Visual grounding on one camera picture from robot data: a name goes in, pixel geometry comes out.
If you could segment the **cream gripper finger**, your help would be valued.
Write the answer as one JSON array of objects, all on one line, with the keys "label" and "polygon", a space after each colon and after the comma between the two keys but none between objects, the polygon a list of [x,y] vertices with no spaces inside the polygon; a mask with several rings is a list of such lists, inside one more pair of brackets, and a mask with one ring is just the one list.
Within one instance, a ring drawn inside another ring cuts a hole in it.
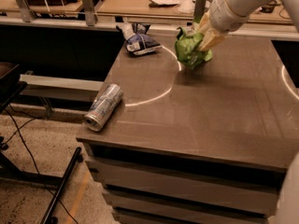
[{"label": "cream gripper finger", "polygon": [[220,44],[227,36],[227,32],[219,32],[214,28],[208,28],[206,31],[202,32],[202,34],[204,37],[199,45],[200,51],[208,51]]},{"label": "cream gripper finger", "polygon": [[198,24],[197,30],[204,35],[208,30],[208,28],[209,28],[209,12],[206,12]]}]

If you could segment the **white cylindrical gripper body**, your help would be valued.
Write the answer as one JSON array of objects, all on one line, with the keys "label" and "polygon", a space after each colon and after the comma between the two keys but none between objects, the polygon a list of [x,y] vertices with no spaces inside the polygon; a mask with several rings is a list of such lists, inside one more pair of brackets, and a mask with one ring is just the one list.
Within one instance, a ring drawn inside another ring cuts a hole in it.
[{"label": "white cylindrical gripper body", "polygon": [[240,0],[213,0],[209,8],[211,26],[219,32],[238,30],[249,18],[236,12],[239,6]]}]

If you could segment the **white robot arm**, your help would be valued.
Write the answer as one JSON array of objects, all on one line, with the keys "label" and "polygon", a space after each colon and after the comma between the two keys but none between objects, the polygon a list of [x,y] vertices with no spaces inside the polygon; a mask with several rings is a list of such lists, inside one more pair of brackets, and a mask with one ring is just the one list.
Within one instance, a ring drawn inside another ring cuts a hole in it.
[{"label": "white robot arm", "polygon": [[[213,0],[197,28],[204,36],[199,49],[207,51],[217,46],[229,32],[238,30],[246,23],[253,11],[271,1],[273,0]],[[295,28],[299,30],[299,0],[279,1],[287,10]]]}]

